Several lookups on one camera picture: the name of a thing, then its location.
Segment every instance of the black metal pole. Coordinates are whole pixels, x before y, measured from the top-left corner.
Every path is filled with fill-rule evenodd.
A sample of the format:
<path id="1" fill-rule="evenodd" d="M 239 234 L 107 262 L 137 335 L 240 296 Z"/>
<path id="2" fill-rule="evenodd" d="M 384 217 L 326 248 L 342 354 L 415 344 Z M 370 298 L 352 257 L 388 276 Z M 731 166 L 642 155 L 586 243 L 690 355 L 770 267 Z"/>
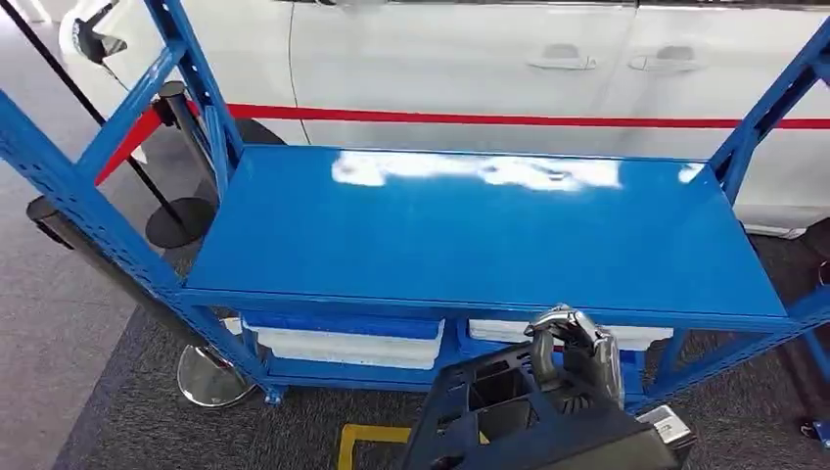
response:
<path id="1" fill-rule="evenodd" d="M 193 155 L 194 160 L 196 160 L 196 165 L 199 166 L 205 175 L 205 179 L 213 190 L 213 196 L 215 197 L 217 192 L 216 177 L 213 173 L 213 166 L 210 164 L 210 159 L 208 158 L 208 140 L 199 123 L 196 121 L 196 117 L 193 116 L 193 113 L 191 113 L 190 108 L 187 106 L 187 98 L 184 95 L 184 91 L 184 83 L 181 81 L 169 81 L 159 90 L 159 97 L 167 102 L 167 105 L 176 117 L 176 122 L 182 131 L 185 144 L 191 155 Z"/>
<path id="2" fill-rule="evenodd" d="M 144 311 L 187 346 L 179 357 L 176 381 L 187 400 L 200 406 L 227 406 L 243 399 L 254 383 L 240 374 L 202 335 L 162 301 L 153 297 L 97 243 L 44 196 L 28 204 L 26 215 L 50 238 L 75 250 L 86 262 L 123 289 Z"/>
<path id="3" fill-rule="evenodd" d="M 195 348 L 208 346 L 202 335 L 153 297 L 120 266 L 107 258 L 98 245 L 43 196 L 28 204 L 26 215 L 50 238 L 75 250 L 86 262 L 123 289 L 138 305 L 178 338 Z"/>
<path id="4" fill-rule="evenodd" d="M 81 106 L 86 110 L 89 115 L 98 122 L 99 125 L 104 125 L 107 120 L 95 109 L 95 106 L 92 105 L 92 102 L 83 94 L 83 92 L 78 88 L 77 84 L 75 84 L 74 80 L 69 76 L 66 70 L 61 66 L 61 63 L 55 59 L 55 56 L 49 49 L 43 44 L 43 41 L 37 37 L 37 34 L 32 30 L 31 26 L 21 17 L 20 13 L 12 6 L 9 0 L 0 0 L 0 5 L 3 6 L 3 10 L 6 11 L 6 14 L 9 15 L 9 18 L 12 19 L 13 22 L 17 25 L 18 29 L 23 33 L 23 35 L 28 39 L 28 42 L 34 47 L 35 50 L 40 54 L 44 61 L 49 65 L 49 67 L 54 71 L 58 78 L 67 86 L 69 91 L 74 95 L 74 97 L 80 102 Z M 150 179 L 150 175 L 144 171 L 144 168 L 136 162 L 132 156 L 127 157 L 127 162 L 129 163 L 130 167 L 135 171 L 136 175 L 138 175 L 139 179 L 147 186 L 147 189 L 153 193 L 153 196 L 159 201 L 161 206 L 164 210 L 170 215 L 176 223 L 179 225 L 184 225 L 184 221 L 182 220 L 181 216 L 179 216 L 178 212 L 170 205 L 170 202 L 164 197 L 164 195 L 159 191 L 159 187 L 156 186 L 156 183 Z"/>

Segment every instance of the car door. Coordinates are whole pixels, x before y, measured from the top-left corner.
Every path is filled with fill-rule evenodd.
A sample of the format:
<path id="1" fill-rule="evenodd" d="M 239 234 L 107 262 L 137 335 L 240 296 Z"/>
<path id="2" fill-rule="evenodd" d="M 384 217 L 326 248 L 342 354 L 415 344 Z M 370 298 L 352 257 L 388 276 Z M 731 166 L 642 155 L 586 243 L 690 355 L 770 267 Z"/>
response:
<path id="1" fill-rule="evenodd" d="M 291 65 L 298 105 L 322 109 L 322 116 L 399 112 L 364 116 L 403 122 L 306 120 L 312 144 L 608 150 L 595 129 L 500 122 L 595 115 L 633 3 L 336 1 L 295 5 Z M 491 119 L 473 123 L 481 117 Z M 455 123 L 431 121 L 446 119 Z"/>
<path id="2" fill-rule="evenodd" d="M 644 2 L 600 113 L 705 128 L 621 128 L 613 146 L 622 155 L 710 157 L 731 131 L 713 119 L 742 118 L 828 11 Z M 787 118 L 830 118 L 827 87 L 813 87 Z M 736 205 L 750 228 L 786 233 L 830 214 L 830 132 L 811 122 L 776 129 L 758 146 Z"/>
<path id="3" fill-rule="evenodd" d="M 289 34 L 293 5 L 275 0 L 184 0 L 210 70 L 229 105 L 293 107 Z M 104 59 L 124 88 L 131 88 L 158 56 L 161 36 L 143 0 L 120 0 L 95 31 L 125 49 Z M 180 79 L 178 71 L 170 79 Z M 289 144 L 305 144 L 295 118 L 258 119 Z"/>

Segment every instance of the robotic hand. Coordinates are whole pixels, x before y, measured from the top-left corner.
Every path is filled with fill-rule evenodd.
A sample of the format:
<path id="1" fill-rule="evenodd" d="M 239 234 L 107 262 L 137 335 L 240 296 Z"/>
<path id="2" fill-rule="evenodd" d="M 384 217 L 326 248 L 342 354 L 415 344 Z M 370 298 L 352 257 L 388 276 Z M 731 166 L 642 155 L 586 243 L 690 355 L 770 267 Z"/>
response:
<path id="1" fill-rule="evenodd" d="M 560 304 L 531 343 L 444 367 L 409 435 L 402 469 L 679 469 L 694 442 L 667 406 L 623 411 L 614 336 Z M 563 367 L 552 359 L 564 343 Z"/>
<path id="2" fill-rule="evenodd" d="M 605 328 L 597 326 L 588 315 L 565 304 L 544 311 L 530 322 L 525 335 L 533 337 L 530 359 L 533 377 L 543 391 L 562 386 L 561 374 L 553 364 L 554 338 L 565 344 L 565 370 L 581 377 L 616 401 L 625 405 L 625 388 L 620 366 L 617 339 Z M 569 409 L 585 407 L 587 403 L 572 402 Z"/>

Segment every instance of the gray carpet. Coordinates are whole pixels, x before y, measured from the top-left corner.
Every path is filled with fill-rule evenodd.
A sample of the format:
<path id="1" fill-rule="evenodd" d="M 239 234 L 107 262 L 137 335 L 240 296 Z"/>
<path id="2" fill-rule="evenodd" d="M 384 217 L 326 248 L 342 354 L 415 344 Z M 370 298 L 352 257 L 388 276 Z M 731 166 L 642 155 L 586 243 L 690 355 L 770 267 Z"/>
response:
<path id="1" fill-rule="evenodd" d="M 785 300 L 812 287 L 814 250 L 800 241 L 754 241 Z M 192 253 L 168 256 L 184 267 Z M 696 355 L 722 336 L 696 333 L 685 354 Z M 229 409 L 201 409 L 176 389 L 181 349 L 138 310 L 55 468 L 335 468 L 345 423 L 409 426 L 424 397 L 292 388 L 276 407 L 263 404 L 260 394 Z M 671 404 L 699 438 L 687 468 L 830 468 L 830 452 L 802 437 L 796 425 L 801 416 L 828 411 L 821 396 L 827 392 L 803 345 L 793 342 L 681 394 Z M 401 449 L 359 445 L 356 468 L 393 468 Z"/>

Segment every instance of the chrome stanchion base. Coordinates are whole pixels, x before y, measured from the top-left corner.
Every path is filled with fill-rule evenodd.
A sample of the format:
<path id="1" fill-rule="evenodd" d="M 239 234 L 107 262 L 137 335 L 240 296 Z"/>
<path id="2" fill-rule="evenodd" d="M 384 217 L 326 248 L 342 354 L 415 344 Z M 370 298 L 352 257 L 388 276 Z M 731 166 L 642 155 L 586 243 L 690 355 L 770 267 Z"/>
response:
<path id="1" fill-rule="evenodd" d="M 210 408 L 234 404 L 255 387 L 211 347 L 185 348 L 176 377 L 187 400 Z"/>

